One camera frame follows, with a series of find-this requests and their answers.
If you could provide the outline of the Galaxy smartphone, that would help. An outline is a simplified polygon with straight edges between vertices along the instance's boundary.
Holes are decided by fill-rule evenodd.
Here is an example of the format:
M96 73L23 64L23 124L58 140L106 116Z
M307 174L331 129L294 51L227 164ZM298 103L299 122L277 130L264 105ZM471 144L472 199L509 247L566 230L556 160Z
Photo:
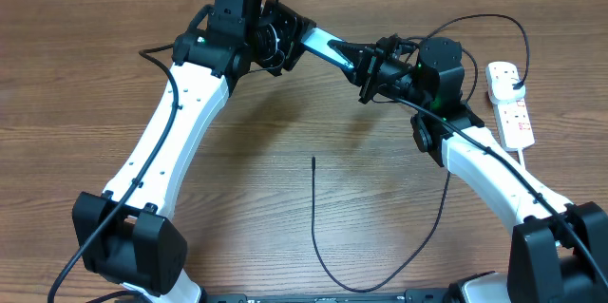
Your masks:
M346 71L353 70L353 63L330 47L331 41L341 42L341 39L322 28L312 28L303 35L301 44L307 51L332 65Z

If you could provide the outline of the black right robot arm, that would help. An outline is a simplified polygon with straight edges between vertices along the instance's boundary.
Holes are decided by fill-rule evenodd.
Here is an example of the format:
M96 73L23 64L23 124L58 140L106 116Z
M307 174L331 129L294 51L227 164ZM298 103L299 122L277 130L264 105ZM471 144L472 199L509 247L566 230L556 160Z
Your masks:
M511 235L506 273L460 279L443 301L606 301L606 213L544 186L496 144L462 98L460 43L391 36L374 44L332 38L323 46L360 87L361 103L380 94L416 109L410 122L419 150L466 182Z

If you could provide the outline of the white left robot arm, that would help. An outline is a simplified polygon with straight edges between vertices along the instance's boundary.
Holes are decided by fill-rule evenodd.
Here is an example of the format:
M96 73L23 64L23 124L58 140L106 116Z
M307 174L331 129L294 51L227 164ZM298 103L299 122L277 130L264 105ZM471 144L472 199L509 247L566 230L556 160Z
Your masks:
M139 302L201 302L186 273L177 198L200 142L238 80L279 75L299 57L304 20L277 0L215 0L168 46L167 84L134 151L100 195L72 209L75 259Z

